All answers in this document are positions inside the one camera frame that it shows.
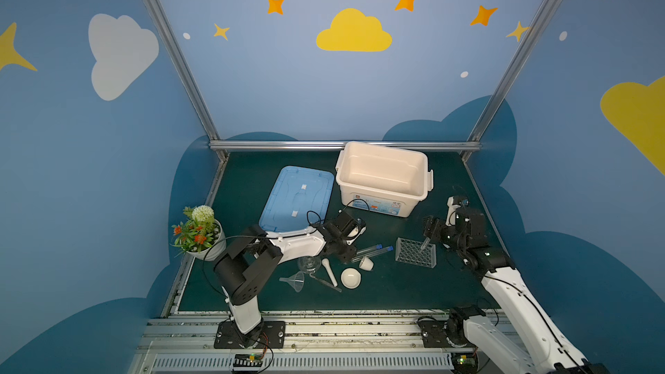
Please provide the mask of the test tube blue cap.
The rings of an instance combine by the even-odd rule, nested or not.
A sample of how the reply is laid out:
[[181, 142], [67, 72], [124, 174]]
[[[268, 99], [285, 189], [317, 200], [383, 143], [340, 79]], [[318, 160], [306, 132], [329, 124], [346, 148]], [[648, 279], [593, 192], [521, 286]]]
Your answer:
[[431, 242], [431, 239], [429, 237], [425, 237], [424, 242], [422, 243], [420, 250], [425, 251], [425, 249], [428, 247], [429, 243]]
[[366, 249], [360, 249], [357, 251], [356, 256], [364, 256], [382, 248], [383, 248], [382, 244], [377, 244]]
[[372, 252], [363, 254], [361, 256], [353, 257], [352, 262], [360, 262], [365, 258], [372, 258], [372, 257], [375, 257], [375, 256], [381, 256], [383, 254], [390, 253], [393, 250], [394, 250], [393, 246], [388, 246], [388, 247], [385, 247], [385, 248], [382, 248], [382, 249], [376, 249]]

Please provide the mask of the clear test tube rack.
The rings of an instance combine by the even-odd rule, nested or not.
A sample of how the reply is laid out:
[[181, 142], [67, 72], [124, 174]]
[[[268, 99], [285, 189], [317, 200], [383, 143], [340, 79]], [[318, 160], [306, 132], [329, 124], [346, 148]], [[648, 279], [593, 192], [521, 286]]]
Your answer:
[[398, 237], [395, 245], [395, 261], [419, 266], [434, 268], [437, 264], [436, 246], [428, 243]]

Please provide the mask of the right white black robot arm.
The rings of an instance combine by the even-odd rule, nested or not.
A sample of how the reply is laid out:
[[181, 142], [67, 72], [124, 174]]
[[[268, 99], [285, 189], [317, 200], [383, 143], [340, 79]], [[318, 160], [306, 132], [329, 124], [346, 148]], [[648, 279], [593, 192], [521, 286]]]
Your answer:
[[424, 243], [431, 247], [439, 242], [461, 258], [505, 313], [523, 345], [517, 346], [474, 305], [451, 309], [437, 332], [428, 332], [422, 323], [424, 340], [474, 347], [505, 373], [606, 373], [603, 364], [590, 362], [556, 327], [507, 253], [489, 245], [485, 223], [481, 211], [452, 205], [446, 218], [425, 218]]

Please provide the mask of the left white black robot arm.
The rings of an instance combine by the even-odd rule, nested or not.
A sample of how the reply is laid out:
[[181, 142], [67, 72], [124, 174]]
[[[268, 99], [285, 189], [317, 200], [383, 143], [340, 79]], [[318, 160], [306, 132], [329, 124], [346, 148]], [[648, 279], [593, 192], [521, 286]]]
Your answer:
[[223, 289], [232, 321], [242, 335], [258, 332], [263, 323], [257, 296], [284, 262], [302, 257], [336, 256], [349, 263], [366, 223], [346, 211], [302, 230], [273, 232], [254, 225], [237, 237], [214, 262], [213, 272]]

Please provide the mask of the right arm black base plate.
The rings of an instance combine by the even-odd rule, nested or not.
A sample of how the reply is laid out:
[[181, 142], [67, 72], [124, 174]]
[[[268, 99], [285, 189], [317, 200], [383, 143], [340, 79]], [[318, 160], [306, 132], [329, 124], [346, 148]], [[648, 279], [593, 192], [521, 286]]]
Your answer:
[[436, 320], [434, 317], [424, 316], [417, 319], [425, 348], [464, 348], [474, 346], [464, 334], [463, 322], [467, 318], [460, 315], [450, 315], [448, 320]]

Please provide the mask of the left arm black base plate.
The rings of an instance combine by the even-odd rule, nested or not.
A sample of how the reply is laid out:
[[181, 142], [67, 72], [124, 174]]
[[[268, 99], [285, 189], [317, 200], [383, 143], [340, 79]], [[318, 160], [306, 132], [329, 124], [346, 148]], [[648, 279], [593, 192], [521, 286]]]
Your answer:
[[282, 349], [286, 337], [284, 321], [262, 321], [248, 333], [242, 333], [235, 321], [225, 320], [218, 325], [213, 347], [215, 349], [239, 349], [266, 347]]

